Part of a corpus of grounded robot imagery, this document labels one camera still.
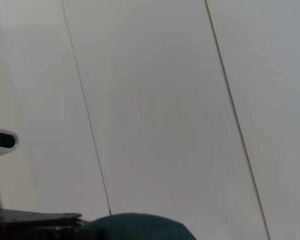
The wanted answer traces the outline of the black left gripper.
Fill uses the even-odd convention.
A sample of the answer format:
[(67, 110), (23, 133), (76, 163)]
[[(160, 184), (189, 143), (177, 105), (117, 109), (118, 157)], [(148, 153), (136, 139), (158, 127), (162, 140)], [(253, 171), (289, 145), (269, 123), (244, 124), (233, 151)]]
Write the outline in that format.
[(80, 213), (40, 213), (0, 208), (0, 240), (74, 240), (87, 223)]

